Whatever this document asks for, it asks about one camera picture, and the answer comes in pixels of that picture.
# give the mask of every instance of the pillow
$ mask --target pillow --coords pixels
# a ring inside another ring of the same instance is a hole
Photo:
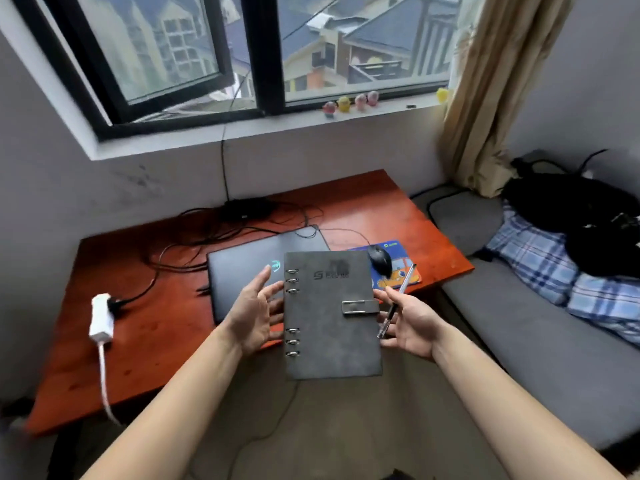
[[[546,232],[517,215],[504,202],[504,224],[485,246],[507,261],[533,291],[564,306],[578,278],[578,266],[564,250],[564,234]]]
[[[566,310],[640,346],[640,280],[581,273]]]

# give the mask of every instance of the power cord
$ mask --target power cord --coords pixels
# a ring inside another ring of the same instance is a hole
[[[122,427],[122,423],[116,419],[111,411],[109,398],[107,396],[107,366],[104,360],[104,342],[98,342],[98,357],[100,361],[100,395],[102,396],[102,406],[107,417],[118,426]]]

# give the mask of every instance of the logo on notebook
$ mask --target logo on notebook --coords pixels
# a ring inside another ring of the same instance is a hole
[[[325,278],[331,280],[334,278],[348,278],[349,277],[349,263],[343,260],[331,261],[329,263],[328,271],[316,271],[314,273],[315,280],[321,280]]]

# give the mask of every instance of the pink figurine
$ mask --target pink figurine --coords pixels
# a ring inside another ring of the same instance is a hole
[[[333,101],[328,101],[322,106],[322,111],[327,118],[332,118],[335,112],[336,104]]]
[[[367,94],[367,104],[369,104],[370,106],[377,106],[378,105],[378,98],[380,97],[380,93],[377,91],[372,91],[369,94]]]
[[[367,97],[364,94],[357,95],[354,102],[358,111],[364,111],[367,107]]]

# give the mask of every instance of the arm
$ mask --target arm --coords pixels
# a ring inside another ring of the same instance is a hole
[[[184,475],[243,355],[266,341],[282,321],[282,282],[263,288],[265,267],[217,327],[144,411],[85,473],[83,480],[177,480]]]
[[[427,304],[387,288],[400,313],[384,347],[434,361],[513,480],[619,480],[623,476]]]

